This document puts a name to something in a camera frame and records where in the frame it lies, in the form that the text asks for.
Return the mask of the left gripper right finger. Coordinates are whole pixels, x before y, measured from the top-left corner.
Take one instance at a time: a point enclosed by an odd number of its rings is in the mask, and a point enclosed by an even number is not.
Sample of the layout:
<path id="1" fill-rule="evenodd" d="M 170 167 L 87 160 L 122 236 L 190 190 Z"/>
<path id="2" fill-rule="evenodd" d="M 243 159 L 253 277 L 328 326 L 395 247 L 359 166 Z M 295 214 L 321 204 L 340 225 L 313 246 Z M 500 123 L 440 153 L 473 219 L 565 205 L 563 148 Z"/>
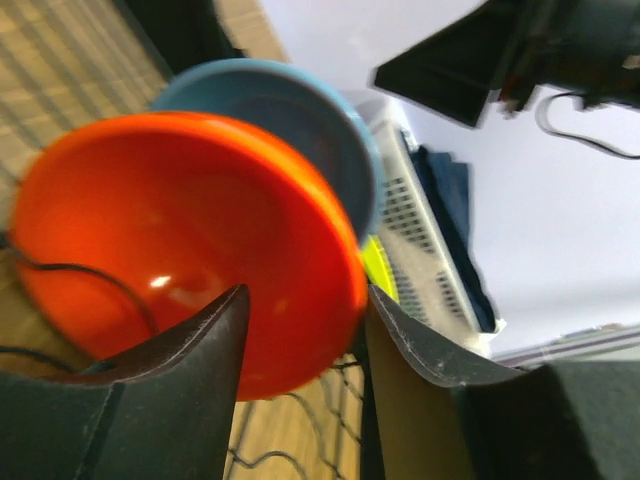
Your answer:
<path id="1" fill-rule="evenodd" d="M 389 479 L 635 479 L 639 366 L 495 363 L 371 287 L 371 387 Z"/>

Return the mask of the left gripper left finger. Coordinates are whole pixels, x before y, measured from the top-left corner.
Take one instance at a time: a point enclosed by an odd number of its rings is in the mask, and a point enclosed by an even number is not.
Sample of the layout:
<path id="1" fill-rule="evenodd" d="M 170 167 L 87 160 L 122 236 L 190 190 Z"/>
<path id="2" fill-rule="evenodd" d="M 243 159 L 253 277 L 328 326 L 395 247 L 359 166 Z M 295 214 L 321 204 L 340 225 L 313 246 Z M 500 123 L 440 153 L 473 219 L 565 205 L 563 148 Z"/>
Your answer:
<path id="1" fill-rule="evenodd" d="M 239 285 L 77 374 L 1 375 L 5 479 L 219 479 L 248 331 Z"/>

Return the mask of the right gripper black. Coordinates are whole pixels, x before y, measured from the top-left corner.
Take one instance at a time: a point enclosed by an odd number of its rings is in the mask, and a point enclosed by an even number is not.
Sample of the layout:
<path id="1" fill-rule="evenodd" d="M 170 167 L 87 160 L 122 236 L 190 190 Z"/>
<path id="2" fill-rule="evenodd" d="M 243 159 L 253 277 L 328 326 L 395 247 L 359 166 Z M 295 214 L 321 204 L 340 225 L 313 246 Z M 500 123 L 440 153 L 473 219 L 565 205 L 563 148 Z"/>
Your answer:
<path id="1" fill-rule="evenodd" d="M 523 1 L 487 1 L 378 66 L 373 85 L 469 127 L 499 88 L 509 113 L 540 85 L 584 109 L 639 107 L 637 1 L 536 1 L 527 20 L 523 34 Z"/>

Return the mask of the black wire dish rack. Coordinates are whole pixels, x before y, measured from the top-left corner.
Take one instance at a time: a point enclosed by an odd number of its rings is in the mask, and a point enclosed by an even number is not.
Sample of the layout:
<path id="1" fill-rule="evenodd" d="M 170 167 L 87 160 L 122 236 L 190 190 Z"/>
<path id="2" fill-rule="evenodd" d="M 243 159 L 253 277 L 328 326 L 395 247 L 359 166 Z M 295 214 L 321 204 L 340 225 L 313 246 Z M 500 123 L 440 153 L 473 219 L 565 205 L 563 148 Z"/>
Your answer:
<path id="1" fill-rule="evenodd" d="M 101 118 L 142 111 L 168 70 L 115 1 L 1 5 L 1 215 L 39 151 Z M 355 479 L 363 378 L 351 357 L 304 388 L 236 407 L 228 479 Z"/>

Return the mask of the blue bowl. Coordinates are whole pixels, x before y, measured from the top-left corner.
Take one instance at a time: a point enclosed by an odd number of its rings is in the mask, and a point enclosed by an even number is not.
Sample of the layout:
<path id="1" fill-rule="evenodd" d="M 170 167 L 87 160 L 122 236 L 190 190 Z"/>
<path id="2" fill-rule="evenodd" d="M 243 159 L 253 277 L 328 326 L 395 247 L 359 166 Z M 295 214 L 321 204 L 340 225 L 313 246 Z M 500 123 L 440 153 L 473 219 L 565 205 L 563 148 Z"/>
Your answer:
<path id="1" fill-rule="evenodd" d="M 382 155 L 357 110 L 316 77 L 274 60 L 215 60 L 174 76 L 149 108 L 225 115 L 279 137 L 322 173 L 360 244 L 375 232 L 384 200 Z"/>

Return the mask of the orange-red bowl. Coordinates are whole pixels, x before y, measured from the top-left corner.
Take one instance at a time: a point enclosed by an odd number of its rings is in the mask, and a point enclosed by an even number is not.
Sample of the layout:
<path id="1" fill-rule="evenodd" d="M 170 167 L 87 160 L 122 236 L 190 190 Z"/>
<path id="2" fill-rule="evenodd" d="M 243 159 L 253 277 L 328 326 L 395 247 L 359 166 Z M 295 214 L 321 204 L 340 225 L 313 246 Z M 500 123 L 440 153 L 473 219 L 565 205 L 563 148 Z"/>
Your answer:
<path id="1" fill-rule="evenodd" d="M 220 115 L 148 112 L 66 133 L 23 178 L 8 240 L 31 298 L 96 359 L 247 286 L 241 401 L 323 373 L 367 303 L 358 242 L 322 174 Z"/>

